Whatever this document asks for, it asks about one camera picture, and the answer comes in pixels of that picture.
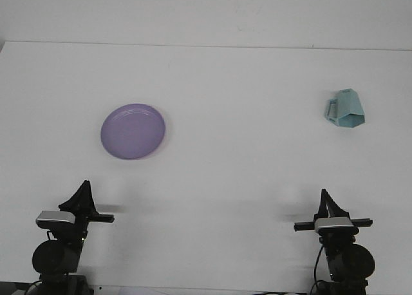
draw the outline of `cup handle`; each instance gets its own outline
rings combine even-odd
[[[325,113],[325,117],[329,121],[332,121],[333,123],[336,123],[336,104],[337,104],[337,99],[329,100],[328,106],[326,107],[326,113]]]

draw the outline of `purple plate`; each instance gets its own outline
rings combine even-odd
[[[157,110],[145,104],[129,104],[106,118],[100,137],[111,155],[134,160],[153,152],[164,135],[165,121]]]

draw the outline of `black cable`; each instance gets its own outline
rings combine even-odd
[[[309,295],[312,295],[312,294],[313,294],[314,286],[315,286],[315,285],[316,285],[317,293],[319,294],[319,286],[317,285],[318,282],[320,282],[320,281],[326,282],[326,281],[324,281],[324,280],[318,280],[317,277],[316,277],[317,265],[319,264],[319,259],[321,258],[321,254],[322,254],[323,248],[324,248],[324,246],[322,245],[321,249],[319,250],[319,253],[317,254],[316,263],[315,263],[315,269],[314,269],[315,283],[312,285],[312,288],[310,289]]]
[[[34,281],[33,283],[29,284],[29,286],[27,287],[27,289],[24,292],[24,295],[27,295],[28,290],[30,290],[30,287],[32,287],[33,285],[36,286],[36,283],[39,283],[39,282],[41,282],[41,280],[37,280],[37,281]]]
[[[324,280],[317,280],[316,282],[317,282],[317,283],[319,283],[319,282],[325,282],[325,283],[327,283],[327,282],[324,281]],[[312,295],[312,294],[313,294],[313,291],[314,291],[314,287],[315,287],[315,285],[316,285],[316,282],[312,285],[312,288],[310,289],[309,295]]]
[[[319,250],[319,254],[317,255],[315,269],[314,269],[315,285],[316,285],[316,290],[317,290],[318,293],[319,293],[319,287],[317,286],[316,271],[317,271],[317,264],[319,263],[319,259],[321,258],[322,250],[323,250],[323,245],[322,245],[321,249]]]
[[[264,292],[264,293],[253,294],[253,295],[269,295],[269,294],[279,294],[279,293],[276,293],[276,292]]]

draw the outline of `light blue cup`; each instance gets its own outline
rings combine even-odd
[[[358,93],[352,89],[341,90],[336,98],[329,100],[325,117],[336,126],[354,128],[365,123],[365,113]]]

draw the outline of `white wall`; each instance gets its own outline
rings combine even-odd
[[[412,0],[0,0],[0,40],[412,49]]]
[[[113,225],[91,224],[80,272],[93,284],[306,291],[321,188],[374,255],[370,294],[407,294],[412,53],[6,43],[0,56],[3,280],[36,278],[34,219],[85,179]],[[323,118],[343,88],[367,122]],[[123,161],[100,144],[105,117],[158,108],[167,136]],[[325,277],[325,263],[320,277]]]

